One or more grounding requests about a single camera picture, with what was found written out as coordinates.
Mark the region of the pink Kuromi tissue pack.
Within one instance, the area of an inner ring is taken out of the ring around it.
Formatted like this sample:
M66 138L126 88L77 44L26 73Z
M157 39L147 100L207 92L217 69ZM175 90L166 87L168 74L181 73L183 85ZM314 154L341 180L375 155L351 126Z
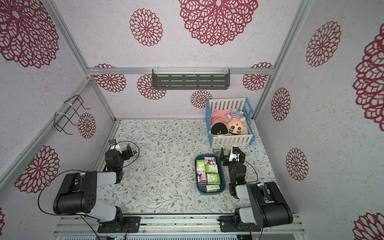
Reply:
M216 158L215 157L205 157L204 158L205 165L216 165Z
M208 183L206 171L197 171L197 184L206 185Z

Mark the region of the green tissue pack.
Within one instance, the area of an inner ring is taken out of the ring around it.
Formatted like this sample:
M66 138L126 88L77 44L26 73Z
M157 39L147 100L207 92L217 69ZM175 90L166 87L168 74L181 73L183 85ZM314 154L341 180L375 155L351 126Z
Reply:
M196 170L204 171L205 170L205 161L204 160L196 160Z
M218 185L221 182L220 174L207 174L208 185Z
M220 185L206 185L207 193L215 193L215 192L219 192L220 190L221 190Z
M205 171L207 174L217 174L219 172L218 165L205 165Z

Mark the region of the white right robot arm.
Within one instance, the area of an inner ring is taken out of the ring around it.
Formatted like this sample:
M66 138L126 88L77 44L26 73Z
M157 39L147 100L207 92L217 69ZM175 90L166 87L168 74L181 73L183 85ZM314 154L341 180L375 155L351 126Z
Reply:
M231 216L220 216L221 231L255 232L293 223L293 213L275 182L247 182L246 155L232 147L227 155L221 149L220 161L229 170L232 197L250 201L250 206L235 209Z

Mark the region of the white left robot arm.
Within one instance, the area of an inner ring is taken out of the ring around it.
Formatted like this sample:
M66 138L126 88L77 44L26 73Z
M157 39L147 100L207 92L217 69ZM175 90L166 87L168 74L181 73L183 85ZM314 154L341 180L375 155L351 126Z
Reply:
M102 172L67 174L54 200L54 213L97 219L99 233L136 233L139 218L124 217L121 208L97 200L97 188L119 184L124 176L124 162L132 157L129 144L113 144L105 153L106 169Z

